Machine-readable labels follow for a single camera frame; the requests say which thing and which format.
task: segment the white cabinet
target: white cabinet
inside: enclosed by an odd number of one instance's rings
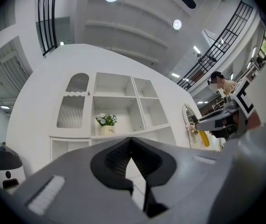
[[[79,139],[50,139],[50,153],[51,161],[60,157],[61,155],[76,150],[80,148],[89,147],[91,145],[91,140],[79,140]]]
[[[132,78],[129,76],[97,73],[94,87],[95,96],[134,96],[136,93]]]
[[[100,113],[116,115],[116,135],[145,129],[140,106],[136,97],[94,96],[91,119],[91,136],[99,135],[99,129],[101,126],[96,121],[95,117]]]
[[[150,80],[134,78],[139,97],[158,98]]]
[[[161,102],[157,98],[140,98],[144,121],[147,128],[168,124]]]
[[[78,73],[66,78],[57,104],[53,107],[50,136],[90,138],[94,75]]]
[[[116,115],[114,135],[99,136],[95,117],[100,113]],[[67,79],[53,108],[49,136],[52,160],[70,150],[132,136],[176,145],[150,80],[99,72]]]

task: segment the cap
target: cap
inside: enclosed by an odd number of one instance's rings
[[[221,72],[214,71],[214,72],[211,74],[210,78],[211,78],[211,80],[213,80],[213,79],[215,79],[216,77],[224,78],[224,76],[221,74]]]

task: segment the flower pot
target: flower pot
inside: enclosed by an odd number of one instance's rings
[[[104,125],[100,128],[100,135],[113,135],[114,134],[114,126]]]

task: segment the black metal railing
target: black metal railing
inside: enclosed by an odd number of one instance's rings
[[[36,28],[44,56],[58,47],[55,32],[55,0],[37,0],[37,16]]]
[[[186,91],[200,80],[228,51],[247,23],[253,7],[239,3],[232,18],[208,51],[200,57],[192,69],[177,83]]]

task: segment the man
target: man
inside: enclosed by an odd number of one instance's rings
[[[218,89],[223,89],[225,95],[228,95],[233,88],[236,86],[236,82],[232,80],[227,80],[221,74],[221,72],[214,71],[210,77],[211,81],[208,80],[208,86],[211,90],[217,91]]]

